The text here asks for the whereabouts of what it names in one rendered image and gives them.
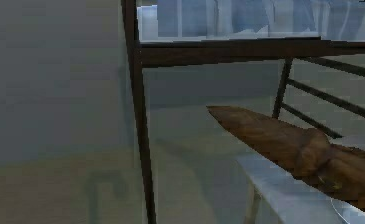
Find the pale blue bed mattress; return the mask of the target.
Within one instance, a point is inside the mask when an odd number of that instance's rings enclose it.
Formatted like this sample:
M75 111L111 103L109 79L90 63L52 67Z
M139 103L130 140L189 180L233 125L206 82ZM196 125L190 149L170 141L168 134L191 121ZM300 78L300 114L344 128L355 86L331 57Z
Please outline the pale blue bed mattress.
M365 0L138 0L139 39L365 42Z

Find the brown cloth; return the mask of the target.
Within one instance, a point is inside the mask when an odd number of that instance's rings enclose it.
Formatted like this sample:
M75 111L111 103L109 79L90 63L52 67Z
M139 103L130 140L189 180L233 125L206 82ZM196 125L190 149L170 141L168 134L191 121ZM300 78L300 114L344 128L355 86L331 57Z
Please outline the brown cloth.
M317 128L236 106L209 106L227 132L322 193L365 212L365 150L329 141Z

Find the pale grey table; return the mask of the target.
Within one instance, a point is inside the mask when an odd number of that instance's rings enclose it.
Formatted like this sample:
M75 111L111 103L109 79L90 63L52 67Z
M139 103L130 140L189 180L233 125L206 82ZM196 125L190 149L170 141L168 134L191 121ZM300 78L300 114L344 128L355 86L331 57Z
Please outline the pale grey table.
M236 159L280 224L365 224L365 213L295 180L259 154Z

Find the dark brown bunk bed frame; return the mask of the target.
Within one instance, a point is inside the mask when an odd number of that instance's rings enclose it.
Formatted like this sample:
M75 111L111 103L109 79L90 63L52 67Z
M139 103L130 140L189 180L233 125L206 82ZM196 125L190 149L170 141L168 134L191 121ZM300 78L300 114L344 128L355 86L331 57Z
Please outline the dark brown bunk bed frame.
M136 0L121 0L131 91L139 144L147 224L157 224L143 68L365 54L365 42L319 37L213 41L139 41Z

